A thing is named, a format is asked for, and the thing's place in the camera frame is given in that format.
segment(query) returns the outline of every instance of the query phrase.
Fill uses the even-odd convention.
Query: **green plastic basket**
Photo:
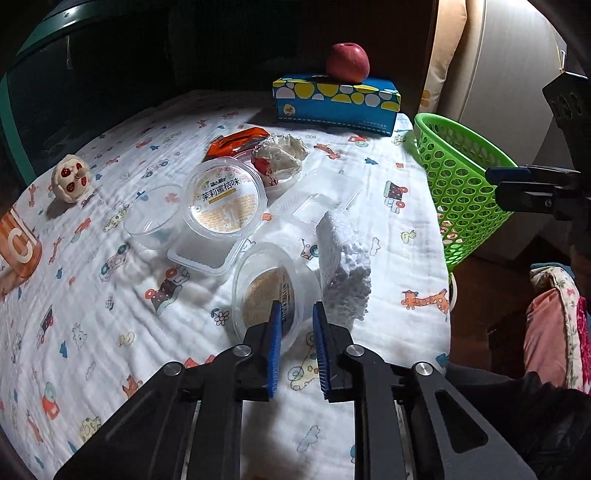
[[[511,216],[496,204],[485,170],[517,165],[488,140],[449,118],[420,113],[415,125],[451,272]]]

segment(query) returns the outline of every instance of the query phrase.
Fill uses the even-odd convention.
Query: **red apple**
[[[326,73],[343,83],[357,84],[369,75],[369,59],[356,43],[337,43],[326,59]]]

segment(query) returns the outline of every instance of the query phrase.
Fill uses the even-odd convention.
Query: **printed label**
[[[191,215],[206,229],[233,233],[243,228],[258,208],[259,196],[252,177],[232,167],[215,167],[196,181]]]

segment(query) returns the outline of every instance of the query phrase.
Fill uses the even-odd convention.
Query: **tissue box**
[[[400,94],[389,80],[341,85],[325,75],[289,75],[273,82],[280,120],[351,127],[392,135]]]

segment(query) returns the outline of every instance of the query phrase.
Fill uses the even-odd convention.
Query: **printed bedsheet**
[[[60,209],[47,172],[15,204],[43,257],[0,303],[0,423],[39,479],[53,478],[162,364],[202,364],[237,342],[232,277],[220,284],[135,246],[122,219],[142,192],[182,184],[211,140],[253,125],[302,137],[310,165],[363,181],[350,212],[371,246],[372,294],[356,343],[389,362],[445,366],[447,272],[426,174],[408,153],[408,118],[399,115],[391,138],[273,119],[267,94],[191,92],[78,152],[92,172],[83,202]],[[315,240],[290,245],[313,270]],[[168,279],[175,289],[154,295]],[[353,478],[353,405],[324,401],[311,331],[306,324],[282,356],[274,401],[245,405],[245,480]]]

